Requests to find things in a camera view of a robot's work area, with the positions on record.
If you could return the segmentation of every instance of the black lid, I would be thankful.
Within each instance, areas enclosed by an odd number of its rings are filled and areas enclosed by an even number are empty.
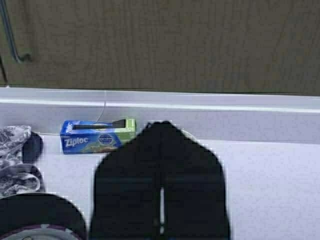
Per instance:
[[[72,230],[87,239],[85,220],[66,199],[49,193],[22,193],[0,199],[0,236],[11,231],[41,224]]]

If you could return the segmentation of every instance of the white baseboard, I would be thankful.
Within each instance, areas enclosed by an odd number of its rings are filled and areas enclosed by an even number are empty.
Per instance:
[[[64,120],[169,120],[199,139],[320,144],[320,97],[0,88],[0,127],[58,134]]]

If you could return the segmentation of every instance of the white surface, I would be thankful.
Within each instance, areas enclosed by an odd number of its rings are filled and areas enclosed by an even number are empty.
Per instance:
[[[169,120],[198,139],[320,144],[320,97],[0,87],[0,127],[59,133],[64,120]]]
[[[63,155],[58,136],[42,136],[36,164],[48,192],[73,202],[90,223],[93,179],[104,154]],[[320,145],[199,140],[226,178],[234,240],[320,239]]]

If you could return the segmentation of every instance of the wooden cabinet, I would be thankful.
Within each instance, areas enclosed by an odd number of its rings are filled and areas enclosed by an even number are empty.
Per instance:
[[[7,0],[12,86],[320,96],[318,0]]]

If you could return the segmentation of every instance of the white floor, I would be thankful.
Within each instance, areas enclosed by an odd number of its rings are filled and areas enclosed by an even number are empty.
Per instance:
[[[64,155],[43,135],[37,162],[47,192],[73,202],[89,226],[93,179],[104,154]],[[234,240],[320,239],[320,145],[200,140],[224,167]]]

